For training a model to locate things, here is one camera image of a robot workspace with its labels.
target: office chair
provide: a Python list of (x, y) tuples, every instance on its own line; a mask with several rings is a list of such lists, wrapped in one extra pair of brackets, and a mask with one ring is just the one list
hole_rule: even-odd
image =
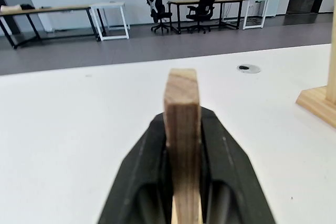
[(211, 19), (214, 13), (214, 7), (213, 7), (214, 2), (215, 0), (199, 0), (199, 4), (197, 7), (191, 6), (191, 5), (187, 6), (189, 8), (189, 14), (186, 16), (186, 18), (197, 21), (197, 25), (190, 26), (188, 28), (188, 31), (192, 33), (193, 30), (197, 29), (198, 32), (202, 30), (203, 33), (205, 33), (204, 27), (207, 27), (208, 30), (210, 31), (210, 26), (202, 26), (200, 25), (200, 22)]
[(147, 0), (147, 4), (151, 6), (151, 17), (153, 18), (154, 22), (157, 23), (158, 21), (160, 21), (157, 26), (151, 27), (151, 31), (154, 29), (154, 32), (156, 32), (156, 30), (161, 28), (162, 33), (163, 29), (166, 29), (168, 33), (170, 26), (162, 23), (162, 19), (171, 17), (172, 13), (165, 12), (162, 0)]

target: table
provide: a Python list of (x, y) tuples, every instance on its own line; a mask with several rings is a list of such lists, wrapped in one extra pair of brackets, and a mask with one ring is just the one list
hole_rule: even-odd
[[(245, 29), (250, 29), (250, 28), (263, 28), (264, 27), (264, 23), (265, 23), (265, 18), (266, 18), (266, 12), (267, 12), (267, 7), (268, 7), (268, 1), (269, 0), (246, 0), (247, 1), (247, 7), (246, 7), (246, 14), (244, 17), (244, 23), (243, 23), (243, 30)], [(248, 15), (248, 10), (250, 8), (250, 2), (251, 1), (265, 1), (265, 4), (263, 6), (263, 19), (261, 20), (261, 24), (260, 25), (255, 25), (255, 26), (246, 26), (246, 21), (247, 21), (247, 15)]]
[[(317, 45), (1, 76), (0, 223), (96, 224), (122, 159), (163, 111), (173, 67), (197, 70), (201, 105), (248, 154), (277, 224), (336, 223), (336, 129), (295, 104), (301, 90), (327, 83), (329, 52)], [(261, 72), (241, 73), (242, 63)]]
[[(89, 21), (90, 21), (90, 25), (93, 31), (93, 34), (84, 34), (84, 35), (71, 35), (71, 36), (58, 36), (58, 37), (46, 37), (46, 38), (42, 38), (40, 37), (38, 31), (36, 30), (36, 27), (33, 23), (33, 21), (30, 18), (30, 14), (38, 14), (38, 13), (51, 13), (51, 12), (67, 12), (67, 11), (71, 11), (71, 10), (85, 10)], [(30, 38), (30, 39), (26, 39), (23, 40), (19, 43), (14, 43), (14, 41), (12, 40), (11, 36), (8, 34), (5, 26), (3, 25), (3, 23), (0, 20), (0, 27), (3, 30), (8, 42), (10, 43), (10, 45), (14, 48), (17, 49), (17, 47), (22, 46), (28, 42), (31, 41), (42, 41), (42, 40), (49, 40), (49, 39), (60, 39), (60, 38), (69, 38), (69, 37), (82, 37), (82, 36), (92, 36), (94, 35), (96, 40), (99, 41), (100, 38), (98, 37), (98, 34), (96, 32), (96, 29), (94, 27), (91, 15), (90, 15), (90, 5), (73, 5), (73, 6), (63, 6), (63, 7), (51, 7), (51, 8), (38, 8), (38, 9), (29, 9), (29, 10), (16, 10), (13, 12), (6, 12), (6, 13), (0, 13), (0, 17), (5, 17), (5, 16), (16, 16), (16, 15), (26, 15), (30, 25), (33, 28), (33, 31), (35, 33), (35, 36)]]
[[(173, 27), (172, 25), (172, 18), (169, 18), (169, 23), (171, 30), (174, 30), (178, 34), (181, 34), (181, 29), (188, 29), (188, 26), (181, 26), (181, 18), (180, 18), (180, 5), (197, 5), (200, 0), (179, 0), (179, 1), (168, 1), (168, 12), (171, 12), (171, 5), (176, 5), (177, 8), (177, 29)], [(215, 4), (220, 4), (220, 11), (219, 11), (219, 23), (218, 25), (209, 25), (211, 27), (223, 27), (223, 26), (228, 26), (228, 27), (233, 27), (236, 29), (239, 29), (239, 23), (240, 23), (240, 16), (241, 16), (241, 11), (242, 11), (242, 4), (244, 0), (215, 0)], [(223, 12), (223, 4), (225, 3), (239, 3), (239, 10), (238, 10), (238, 20), (237, 20), (237, 25), (232, 25), (230, 23), (226, 23), (222, 21), (222, 12)]]
[[(128, 28), (127, 28), (127, 24), (125, 21), (125, 15), (124, 15), (124, 11), (123, 11), (123, 6), (125, 6), (125, 2), (113, 2), (113, 3), (97, 3), (97, 4), (93, 4), (91, 5), (91, 9), (92, 9), (92, 15), (93, 18), (96, 22), (96, 26), (97, 26), (97, 30), (98, 30), (98, 34), (99, 37), (102, 41), (104, 40), (109, 40), (109, 39), (129, 39), (129, 34), (128, 34)], [(121, 35), (121, 36), (104, 36), (104, 34), (106, 35), (106, 30), (103, 24), (103, 21), (101, 19), (101, 15), (99, 12), (100, 8), (119, 8), (120, 13), (121, 13), (121, 17), (122, 17), (122, 22), (123, 22), (123, 26), (125, 29), (125, 35)], [(98, 19), (96, 16), (96, 11), (98, 13), (99, 19), (100, 19), (100, 23), (101, 23), (101, 27), (103, 32), (100, 30), (99, 24), (98, 24)]]

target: cable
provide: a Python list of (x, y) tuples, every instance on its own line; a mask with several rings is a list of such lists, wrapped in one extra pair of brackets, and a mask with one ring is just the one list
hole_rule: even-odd
[(226, 11), (226, 13), (225, 13), (225, 17), (226, 17), (226, 18), (227, 18), (227, 16), (229, 15), (229, 12), (230, 12), (230, 10), (231, 10), (231, 5), (232, 5), (232, 3), (230, 3), (229, 8), (227, 9), (227, 11)]

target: wooden post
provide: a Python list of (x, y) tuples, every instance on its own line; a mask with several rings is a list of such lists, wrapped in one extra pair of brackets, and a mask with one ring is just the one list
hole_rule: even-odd
[(201, 107), (195, 70), (171, 70), (164, 110), (174, 190), (172, 224), (200, 224)]
[(336, 105), (336, 0), (334, 0), (334, 14), (331, 34), (331, 54), (326, 99)]
[(296, 103), (336, 127), (336, 0), (334, 0), (328, 85), (303, 90)]

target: desk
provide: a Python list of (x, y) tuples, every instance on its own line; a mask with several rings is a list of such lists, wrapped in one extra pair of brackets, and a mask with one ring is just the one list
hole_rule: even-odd
[[(125, 15), (124, 15), (124, 11), (123, 11), (123, 6), (125, 6), (125, 2), (97, 3), (97, 4), (91, 5), (93, 18), (94, 18), (94, 20), (96, 22), (96, 26), (97, 26), (97, 30), (98, 30), (98, 33), (99, 33), (99, 37), (100, 37), (100, 39), (102, 41), (109, 40), (109, 39), (129, 39), (130, 38), (129, 34), (128, 34), (127, 24), (126, 24), (126, 21), (125, 21)], [(99, 19), (100, 19), (100, 24), (101, 24), (102, 30), (103, 30), (103, 32), (106, 35), (104, 23), (103, 23), (103, 21), (101, 19), (101, 15), (100, 15), (100, 12), (99, 12), (100, 8), (103, 8), (103, 9), (104, 8), (119, 8), (120, 13), (121, 13), (121, 17), (122, 17), (122, 22), (123, 22), (124, 29), (125, 29), (125, 35), (120, 35), (120, 36), (103, 36), (103, 34), (102, 34), (101, 30), (100, 30), (99, 24), (98, 24), (97, 16), (96, 16), (96, 11), (97, 11)]]
[[(244, 0), (215, 0), (215, 4), (220, 4), (220, 11), (219, 11), (219, 24), (210, 25), (211, 27), (222, 27), (222, 26), (228, 26), (228, 27), (234, 27), (236, 29), (239, 29), (239, 23), (240, 23), (240, 16), (242, 11), (242, 4)], [(200, 1), (199, 0), (180, 0), (180, 1), (168, 1), (168, 12), (171, 12), (171, 5), (176, 5), (177, 8), (177, 29), (173, 27), (172, 25), (172, 18), (170, 17), (169, 22), (171, 26), (171, 30), (173, 29), (178, 34), (181, 34), (181, 29), (188, 29), (188, 26), (181, 27), (181, 18), (180, 18), (180, 5), (197, 5)], [(230, 23), (226, 23), (222, 21), (222, 11), (223, 11), (223, 4), (225, 3), (239, 3), (239, 10), (238, 10), (238, 20), (237, 25), (232, 25)]]
[[(93, 34), (84, 34), (84, 35), (75, 35), (75, 36), (58, 36), (58, 37), (52, 37), (52, 38), (41, 38), (40, 35), (38, 34), (38, 31), (36, 30), (33, 21), (30, 18), (30, 14), (38, 14), (38, 13), (51, 13), (51, 12), (67, 12), (67, 11), (71, 11), (71, 10), (85, 10), (89, 21), (90, 21), (90, 25), (93, 31)], [(27, 19), (30, 23), (30, 25), (33, 28), (33, 31), (35, 33), (35, 36), (33, 38), (27, 39), (27, 40), (23, 40), (17, 44), (15, 44), (11, 38), (11, 36), (8, 34), (5, 26), (3, 25), (3, 23), (0, 20), (0, 27), (3, 30), (8, 42), (10, 43), (10, 45), (16, 49), (19, 46), (22, 46), (28, 42), (31, 41), (42, 41), (42, 40), (49, 40), (49, 39), (59, 39), (59, 38), (69, 38), (69, 37), (82, 37), (82, 36), (92, 36), (94, 35), (96, 40), (99, 41), (99, 37), (98, 34), (96, 32), (96, 29), (94, 27), (91, 15), (90, 15), (90, 5), (74, 5), (74, 6), (63, 6), (63, 7), (52, 7), (52, 8), (38, 8), (38, 9), (29, 9), (29, 10), (16, 10), (13, 12), (6, 12), (6, 13), (0, 13), (0, 17), (5, 17), (5, 16), (16, 16), (16, 15), (26, 15)]]
[(327, 84), (329, 54), (317, 45), (1, 76), (0, 223), (96, 224), (122, 159), (163, 111), (173, 67), (197, 70), (201, 105), (248, 154), (277, 224), (336, 223), (336, 129), (295, 104)]
[[(268, 7), (268, 1), (269, 0), (246, 0), (246, 1), (247, 1), (247, 7), (246, 7), (246, 14), (245, 14), (245, 17), (244, 17), (243, 30), (250, 29), (250, 28), (263, 28), (264, 27), (264, 23), (265, 23), (266, 12), (267, 12), (267, 7)], [(250, 2), (251, 1), (260, 1), (260, 2), (261, 1), (265, 1), (264, 9), (262, 10), (263, 11), (263, 19), (261, 20), (261, 24), (260, 25), (246, 26), (248, 10), (250, 8)]]

